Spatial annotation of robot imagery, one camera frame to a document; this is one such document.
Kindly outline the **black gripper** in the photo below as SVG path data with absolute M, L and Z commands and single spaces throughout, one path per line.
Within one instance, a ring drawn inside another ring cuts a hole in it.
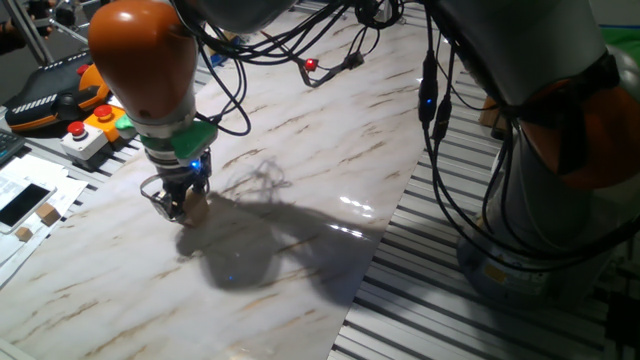
M 210 190 L 211 153 L 203 152 L 198 158 L 179 162 L 171 152 L 156 152 L 154 166 L 162 190 L 151 196 L 153 207 L 166 220 L 183 223 L 186 220 L 186 191 L 192 188 L 194 193 L 206 195 Z

